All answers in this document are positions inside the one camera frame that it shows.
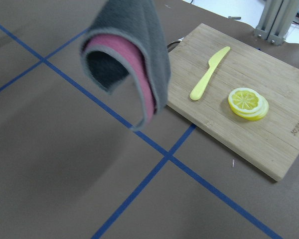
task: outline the bamboo cutting board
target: bamboo cutting board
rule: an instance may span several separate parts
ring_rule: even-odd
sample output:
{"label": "bamboo cutting board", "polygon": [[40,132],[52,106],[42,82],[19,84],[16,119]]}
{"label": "bamboo cutting board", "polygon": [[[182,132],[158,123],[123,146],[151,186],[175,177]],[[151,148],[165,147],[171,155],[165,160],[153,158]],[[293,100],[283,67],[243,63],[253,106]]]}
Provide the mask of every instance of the bamboo cutting board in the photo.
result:
{"label": "bamboo cutting board", "polygon": [[[218,50],[231,50],[218,65],[202,98],[189,94]],[[204,24],[170,54],[168,105],[276,181],[299,154],[299,69]],[[259,121],[235,115],[227,101],[239,87],[256,90],[269,103]]]}

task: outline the lemon slice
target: lemon slice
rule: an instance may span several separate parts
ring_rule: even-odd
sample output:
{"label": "lemon slice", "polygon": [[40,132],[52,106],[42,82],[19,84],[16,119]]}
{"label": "lemon slice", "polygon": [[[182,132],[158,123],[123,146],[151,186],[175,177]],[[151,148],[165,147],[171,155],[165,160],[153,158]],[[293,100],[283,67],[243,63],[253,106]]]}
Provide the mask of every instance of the lemon slice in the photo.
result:
{"label": "lemon slice", "polygon": [[252,114],[263,106],[261,96],[249,88],[234,89],[228,97],[228,102],[233,111]]}
{"label": "lemon slice", "polygon": [[249,88],[234,89],[228,96],[231,110],[247,120],[260,120],[269,110],[268,101],[256,91]]}

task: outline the small debris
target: small debris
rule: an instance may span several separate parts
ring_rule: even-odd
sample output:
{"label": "small debris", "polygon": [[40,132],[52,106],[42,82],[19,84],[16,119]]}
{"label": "small debris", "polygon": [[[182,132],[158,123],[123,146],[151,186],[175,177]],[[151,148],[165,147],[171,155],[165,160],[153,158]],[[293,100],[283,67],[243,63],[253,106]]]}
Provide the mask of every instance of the small debris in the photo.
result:
{"label": "small debris", "polygon": [[240,20],[241,16],[228,16],[229,19]]}

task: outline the table surface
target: table surface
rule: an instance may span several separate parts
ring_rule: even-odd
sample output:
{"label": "table surface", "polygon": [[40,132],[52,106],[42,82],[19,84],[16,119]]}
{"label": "table surface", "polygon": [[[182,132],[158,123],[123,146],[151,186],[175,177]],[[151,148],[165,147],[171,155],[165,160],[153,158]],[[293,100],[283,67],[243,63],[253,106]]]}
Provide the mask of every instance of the table surface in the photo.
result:
{"label": "table surface", "polygon": [[[108,96],[84,76],[82,34],[104,2],[0,0],[0,239],[299,238],[299,156],[275,183],[169,107],[133,133],[132,80]],[[204,23],[299,68],[299,44],[155,5],[166,44]]]}

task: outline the metal bracket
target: metal bracket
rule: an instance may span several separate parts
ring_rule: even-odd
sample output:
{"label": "metal bracket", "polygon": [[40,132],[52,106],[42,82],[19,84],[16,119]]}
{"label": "metal bracket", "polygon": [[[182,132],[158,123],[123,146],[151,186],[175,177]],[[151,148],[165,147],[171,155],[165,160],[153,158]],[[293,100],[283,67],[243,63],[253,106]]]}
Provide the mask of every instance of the metal bracket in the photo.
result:
{"label": "metal bracket", "polygon": [[254,35],[281,45],[298,10],[299,0],[267,0]]}

